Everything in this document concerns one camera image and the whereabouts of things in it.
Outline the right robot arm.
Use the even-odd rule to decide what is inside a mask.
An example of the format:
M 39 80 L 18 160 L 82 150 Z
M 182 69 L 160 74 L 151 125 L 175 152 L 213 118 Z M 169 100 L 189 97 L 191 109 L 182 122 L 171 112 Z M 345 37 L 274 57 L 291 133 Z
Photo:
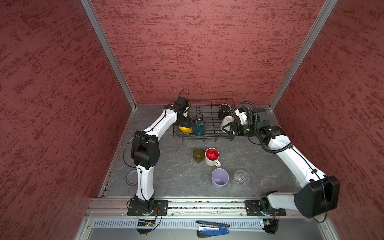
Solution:
M 279 126 L 261 121 L 258 112 L 243 108 L 236 110 L 240 122 L 223 124 L 221 129 L 230 136 L 256 137 L 262 149 L 277 155 L 296 178 L 300 190 L 297 193 L 271 192 L 262 196 L 258 210 L 265 216 L 274 215 L 278 210 L 293 210 L 311 219 L 327 215 L 338 206 L 340 181 L 327 176 L 313 165 L 294 146 Z

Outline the tall white faceted mug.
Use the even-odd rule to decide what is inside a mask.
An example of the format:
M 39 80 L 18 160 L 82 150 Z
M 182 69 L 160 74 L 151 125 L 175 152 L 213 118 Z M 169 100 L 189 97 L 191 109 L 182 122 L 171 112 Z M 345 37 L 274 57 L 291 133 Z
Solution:
M 234 131 L 231 130 L 231 123 L 234 122 L 234 118 L 230 115 L 227 115 L 223 118 L 222 123 L 221 123 L 221 131 L 223 133 L 233 135 Z

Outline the white cup teal outside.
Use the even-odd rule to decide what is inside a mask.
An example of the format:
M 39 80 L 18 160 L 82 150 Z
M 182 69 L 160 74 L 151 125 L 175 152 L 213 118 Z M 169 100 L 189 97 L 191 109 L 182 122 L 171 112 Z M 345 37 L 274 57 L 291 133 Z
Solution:
M 202 119 L 197 119 L 194 124 L 194 135 L 202 137 L 205 135 L 205 123 Z

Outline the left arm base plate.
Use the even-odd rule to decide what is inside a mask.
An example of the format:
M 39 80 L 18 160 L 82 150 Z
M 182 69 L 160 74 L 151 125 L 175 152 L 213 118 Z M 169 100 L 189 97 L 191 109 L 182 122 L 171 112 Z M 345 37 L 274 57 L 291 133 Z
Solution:
M 151 200 L 149 202 L 134 199 L 128 203 L 128 216 L 166 216 L 168 200 Z

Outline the yellow mug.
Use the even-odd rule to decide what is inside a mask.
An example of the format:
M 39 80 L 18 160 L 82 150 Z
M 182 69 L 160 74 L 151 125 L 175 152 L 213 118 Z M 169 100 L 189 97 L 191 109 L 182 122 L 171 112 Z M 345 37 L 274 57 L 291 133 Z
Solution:
M 193 127 L 182 127 L 179 126 L 179 129 L 181 130 L 182 134 L 189 135 L 193 132 Z

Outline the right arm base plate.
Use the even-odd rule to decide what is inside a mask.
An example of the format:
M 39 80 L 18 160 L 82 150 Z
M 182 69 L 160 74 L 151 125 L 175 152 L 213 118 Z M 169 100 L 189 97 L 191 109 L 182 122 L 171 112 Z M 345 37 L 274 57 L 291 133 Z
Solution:
M 284 209 L 273 208 L 266 198 L 262 198 L 257 201 L 256 200 L 245 201 L 245 209 L 247 212 L 247 216 L 280 217 L 280 216 L 287 215 Z

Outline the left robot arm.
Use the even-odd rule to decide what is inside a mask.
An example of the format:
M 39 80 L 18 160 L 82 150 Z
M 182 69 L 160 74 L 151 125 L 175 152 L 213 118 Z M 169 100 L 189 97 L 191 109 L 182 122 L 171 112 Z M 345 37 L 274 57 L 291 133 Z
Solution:
M 191 128 L 194 121 L 188 116 L 191 104 L 188 100 L 168 104 L 161 115 L 143 131 L 136 131 L 129 141 L 132 144 L 131 158 L 134 165 L 127 165 L 137 171 L 137 192 L 133 202 L 138 211 L 150 215 L 156 208 L 153 187 L 154 167 L 160 159 L 160 140 L 172 125 Z

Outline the black mug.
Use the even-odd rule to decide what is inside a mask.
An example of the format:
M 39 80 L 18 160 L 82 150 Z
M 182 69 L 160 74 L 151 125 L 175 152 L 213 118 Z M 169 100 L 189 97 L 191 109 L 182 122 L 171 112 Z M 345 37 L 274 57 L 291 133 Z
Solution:
M 223 120 L 226 116 L 230 114 L 231 111 L 231 106 L 228 104 L 222 104 L 219 107 L 219 113 L 218 113 L 218 118 L 220 120 Z

